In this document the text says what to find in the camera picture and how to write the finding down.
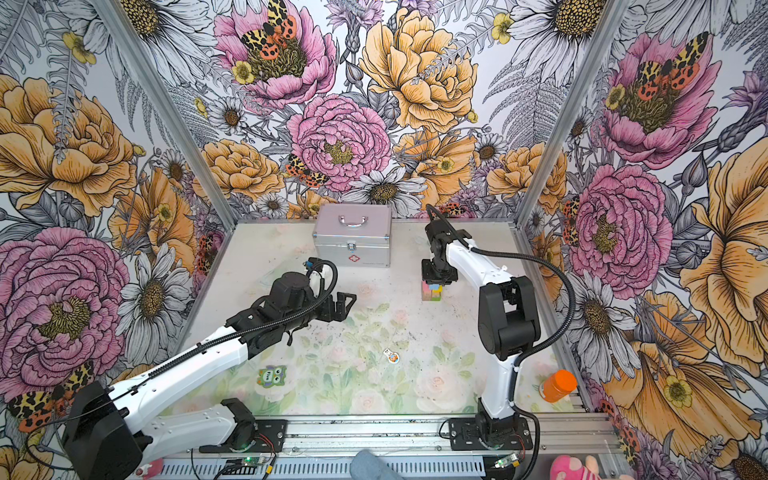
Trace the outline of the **small orange white toy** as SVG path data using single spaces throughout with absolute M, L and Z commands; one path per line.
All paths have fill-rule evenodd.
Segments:
M 391 349 L 385 349 L 383 351 L 383 354 L 385 355 L 387 361 L 390 364 L 398 364 L 400 361 L 400 356 L 397 352 L 392 351 Z

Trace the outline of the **owl sticker toy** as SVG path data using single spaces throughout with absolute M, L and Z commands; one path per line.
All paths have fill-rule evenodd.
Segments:
M 268 365 L 259 370 L 257 384 L 265 389 L 282 387 L 285 385 L 286 371 L 285 365 Z

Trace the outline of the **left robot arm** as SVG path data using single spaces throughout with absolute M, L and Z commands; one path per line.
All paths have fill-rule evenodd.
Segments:
M 81 479 L 126 479 L 137 469 L 199 447 L 247 452 L 274 441 L 245 404 L 230 398 L 187 414 L 164 410 L 213 377 L 263 353 L 313 321 L 344 321 L 357 297 L 336 289 L 338 272 L 314 260 L 287 272 L 270 292 L 213 334 L 164 363 L 111 387 L 88 386 L 73 401 L 62 446 Z

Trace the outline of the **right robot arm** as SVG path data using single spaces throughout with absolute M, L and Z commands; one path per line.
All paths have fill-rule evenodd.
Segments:
M 477 324 L 482 346 L 491 355 L 490 372 L 472 420 L 449 421 L 451 448 L 531 450 L 529 424 L 515 410 L 520 367 L 515 361 L 540 339 L 541 327 L 532 282 L 515 277 L 475 251 L 464 230 L 433 219 L 425 227 L 432 257 L 421 262 L 422 296 L 436 300 L 444 286 L 466 279 L 478 292 Z

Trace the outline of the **silver first aid case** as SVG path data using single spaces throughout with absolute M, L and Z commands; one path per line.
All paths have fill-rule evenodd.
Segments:
M 387 205 L 326 204 L 316 218 L 317 256 L 337 267 L 388 268 L 392 213 Z

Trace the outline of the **grey blue cloth object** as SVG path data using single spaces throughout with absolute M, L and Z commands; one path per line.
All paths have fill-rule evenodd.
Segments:
M 353 480 L 402 480 L 402 477 L 369 450 L 361 450 L 352 459 L 349 475 Z

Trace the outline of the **orange pill bottle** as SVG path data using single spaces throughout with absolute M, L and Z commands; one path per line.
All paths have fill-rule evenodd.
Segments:
M 568 370 L 558 370 L 547 377 L 539 386 L 539 394 L 543 400 L 556 403 L 570 395 L 578 388 L 578 380 Z

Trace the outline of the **pink toy left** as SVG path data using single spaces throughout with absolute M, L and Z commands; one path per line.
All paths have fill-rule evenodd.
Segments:
M 142 480 L 151 480 L 160 475 L 164 469 L 164 460 L 157 459 L 138 467 L 135 476 Z

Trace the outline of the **pink plush toy right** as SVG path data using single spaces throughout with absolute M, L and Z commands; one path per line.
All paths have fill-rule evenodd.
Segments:
M 628 474 L 610 474 L 607 479 L 634 480 Z M 550 480 L 605 480 L 600 472 L 598 461 L 594 456 L 587 455 L 584 460 L 575 456 L 558 456 L 549 470 Z

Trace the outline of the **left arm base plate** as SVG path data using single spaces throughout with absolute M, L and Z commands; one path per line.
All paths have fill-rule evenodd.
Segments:
M 234 432 L 219 445 L 200 446 L 200 453 L 280 453 L 283 449 L 288 422 L 286 420 L 255 420 L 241 422 Z

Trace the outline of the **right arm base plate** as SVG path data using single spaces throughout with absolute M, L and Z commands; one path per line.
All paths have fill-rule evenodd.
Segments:
M 527 420 L 518 414 L 502 420 L 480 414 L 449 418 L 447 434 L 453 451 L 533 449 L 531 429 Z

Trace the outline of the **aluminium front rail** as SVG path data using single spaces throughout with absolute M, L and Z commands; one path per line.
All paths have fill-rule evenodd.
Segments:
M 619 438 L 604 414 L 544 413 L 526 419 L 533 439 L 532 450 L 453 451 L 448 439 L 448 419 L 469 414 L 362 415 L 255 417 L 255 420 L 286 420 L 288 426 L 280 453 L 213 453 L 224 457 L 273 454 L 286 459 L 351 457 L 368 449 L 374 454 L 500 457 L 519 453 L 525 464 L 541 470 L 557 455 L 593 455 L 610 473 L 629 473 L 631 468 L 619 446 Z M 136 444 L 109 440 L 96 466 L 97 479 L 127 479 L 141 465 L 157 459 L 197 452 L 200 446 L 222 444 L 237 424 L 213 412 L 192 412 L 158 417 L 140 431 Z

